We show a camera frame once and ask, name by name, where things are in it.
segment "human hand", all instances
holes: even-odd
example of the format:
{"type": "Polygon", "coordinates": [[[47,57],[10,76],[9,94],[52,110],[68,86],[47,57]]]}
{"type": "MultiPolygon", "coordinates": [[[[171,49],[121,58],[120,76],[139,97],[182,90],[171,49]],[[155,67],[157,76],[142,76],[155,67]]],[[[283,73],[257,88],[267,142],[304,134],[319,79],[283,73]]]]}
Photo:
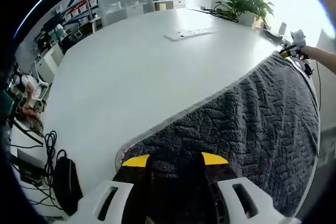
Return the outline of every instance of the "human hand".
{"type": "Polygon", "coordinates": [[[312,59],[312,60],[318,60],[320,55],[325,53],[325,51],[323,51],[319,48],[310,47],[310,46],[305,46],[301,50],[302,50],[302,52],[304,52],[308,55],[309,59],[312,59]]]}
{"type": "Polygon", "coordinates": [[[29,108],[30,108],[29,103],[26,102],[25,104],[23,104],[23,107],[24,107],[25,109],[29,109],[29,108]]]}

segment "desk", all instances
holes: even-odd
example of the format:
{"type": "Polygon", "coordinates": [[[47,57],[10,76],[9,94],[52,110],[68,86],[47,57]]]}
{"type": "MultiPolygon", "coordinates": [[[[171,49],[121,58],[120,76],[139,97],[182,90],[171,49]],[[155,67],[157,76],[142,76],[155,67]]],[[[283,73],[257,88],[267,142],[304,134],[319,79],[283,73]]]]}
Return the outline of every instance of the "desk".
{"type": "Polygon", "coordinates": [[[57,132],[85,194],[115,175],[120,146],[230,85],[276,50],[251,28],[188,9],[135,16],[71,47],[55,76],[45,133],[57,132]],[[215,34],[170,41],[179,29],[215,34]]]}
{"type": "Polygon", "coordinates": [[[185,8],[185,0],[157,0],[153,1],[155,10],[168,10],[168,9],[177,9],[185,8]]]}

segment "yellow object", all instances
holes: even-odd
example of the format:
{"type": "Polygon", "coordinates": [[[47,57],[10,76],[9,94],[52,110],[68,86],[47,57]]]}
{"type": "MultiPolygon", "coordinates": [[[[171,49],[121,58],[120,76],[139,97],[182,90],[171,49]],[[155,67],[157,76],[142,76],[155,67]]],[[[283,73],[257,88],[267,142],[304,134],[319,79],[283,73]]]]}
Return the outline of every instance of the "yellow object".
{"type": "Polygon", "coordinates": [[[204,158],[204,164],[205,165],[221,165],[221,164],[228,164],[229,162],[218,155],[202,152],[203,158],[204,158]]]}
{"type": "Polygon", "coordinates": [[[280,54],[283,58],[289,57],[288,53],[286,51],[282,52],[280,54]]]}
{"type": "Polygon", "coordinates": [[[149,154],[130,158],[129,160],[126,160],[122,164],[122,166],[146,167],[146,162],[147,162],[148,157],[149,157],[149,154]]]}

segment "green leaves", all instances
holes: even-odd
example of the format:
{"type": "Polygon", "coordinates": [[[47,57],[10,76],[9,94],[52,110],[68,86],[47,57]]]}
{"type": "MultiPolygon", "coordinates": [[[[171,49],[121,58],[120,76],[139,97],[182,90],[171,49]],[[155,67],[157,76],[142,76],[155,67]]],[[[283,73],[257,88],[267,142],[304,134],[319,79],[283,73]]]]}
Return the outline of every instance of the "green leaves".
{"type": "Polygon", "coordinates": [[[215,11],[219,14],[235,18],[242,13],[251,12],[256,14],[258,19],[261,18],[265,22],[267,13],[273,15],[273,9],[269,5],[274,6],[268,0],[227,0],[227,3],[223,6],[228,10],[217,8],[215,11]]]}

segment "bright window light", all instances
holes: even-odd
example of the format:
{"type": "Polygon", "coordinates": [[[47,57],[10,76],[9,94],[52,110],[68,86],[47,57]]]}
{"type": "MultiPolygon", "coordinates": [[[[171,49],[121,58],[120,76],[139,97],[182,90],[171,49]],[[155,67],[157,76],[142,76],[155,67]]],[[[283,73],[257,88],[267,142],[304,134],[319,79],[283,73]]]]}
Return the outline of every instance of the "bright window light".
{"type": "Polygon", "coordinates": [[[285,38],[291,41],[290,32],[302,29],[306,42],[316,46],[321,29],[334,37],[335,31],[328,19],[326,10],[319,0],[270,0],[274,7],[274,17],[267,15],[271,30],[278,32],[282,22],[287,24],[285,38]]]}

